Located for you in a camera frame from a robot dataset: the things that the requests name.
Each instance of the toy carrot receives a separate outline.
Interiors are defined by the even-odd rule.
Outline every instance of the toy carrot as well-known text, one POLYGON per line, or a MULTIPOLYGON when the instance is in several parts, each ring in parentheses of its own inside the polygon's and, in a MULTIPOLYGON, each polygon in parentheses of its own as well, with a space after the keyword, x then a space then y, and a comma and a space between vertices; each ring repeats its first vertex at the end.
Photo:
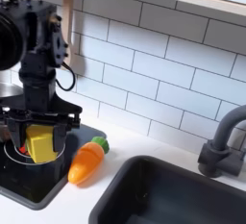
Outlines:
POLYGON ((104 155, 110 151, 108 142, 102 137, 94 137, 77 152, 69 172, 68 182, 78 185, 87 180, 99 167, 104 155))

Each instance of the gray faucet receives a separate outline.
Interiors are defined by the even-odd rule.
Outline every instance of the gray faucet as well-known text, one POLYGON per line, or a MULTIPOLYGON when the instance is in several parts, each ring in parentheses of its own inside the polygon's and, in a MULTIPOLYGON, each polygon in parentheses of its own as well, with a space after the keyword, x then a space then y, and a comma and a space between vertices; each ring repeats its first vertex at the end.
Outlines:
POLYGON ((219 177, 222 171, 239 175, 245 153, 238 154, 230 150, 227 143, 233 128, 243 120, 246 120, 246 106, 232 110, 221 120, 213 140, 204 144, 199 156, 199 170, 202 174, 210 178, 219 177))

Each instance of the kitchen sink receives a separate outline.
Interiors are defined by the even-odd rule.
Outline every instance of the kitchen sink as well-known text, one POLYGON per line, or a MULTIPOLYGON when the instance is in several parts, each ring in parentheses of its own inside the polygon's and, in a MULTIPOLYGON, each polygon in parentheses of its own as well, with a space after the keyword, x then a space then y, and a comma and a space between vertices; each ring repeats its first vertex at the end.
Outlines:
POLYGON ((89 224, 245 224, 246 193, 147 156, 121 167, 89 224))

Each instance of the wall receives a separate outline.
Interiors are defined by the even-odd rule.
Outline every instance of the wall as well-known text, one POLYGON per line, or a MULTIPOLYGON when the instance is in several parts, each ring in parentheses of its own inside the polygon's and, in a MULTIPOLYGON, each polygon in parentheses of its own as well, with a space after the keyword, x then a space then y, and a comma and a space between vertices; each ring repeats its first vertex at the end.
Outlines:
MULTIPOLYGON (((58 94, 84 115, 199 153, 222 117, 246 103, 245 26, 243 16, 171 0, 75 0, 78 80, 58 94)), ((20 85, 17 70, 0 80, 20 85)), ((58 79, 71 83, 63 70, 58 79)), ((231 137, 236 150, 245 124, 231 137)))

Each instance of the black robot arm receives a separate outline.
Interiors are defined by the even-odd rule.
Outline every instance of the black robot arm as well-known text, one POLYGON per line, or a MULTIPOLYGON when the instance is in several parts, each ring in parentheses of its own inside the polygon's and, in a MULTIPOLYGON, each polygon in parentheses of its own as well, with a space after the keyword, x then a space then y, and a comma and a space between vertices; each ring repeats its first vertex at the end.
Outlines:
POLYGON ((0 122, 16 147, 25 142, 29 125, 48 125, 54 127, 53 150, 60 152, 67 131, 80 127, 82 108, 56 93, 56 68, 68 47, 61 21, 56 7, 43 1, 0 0, 0 70, 21 63, 23 94, 0 99, 0 122))

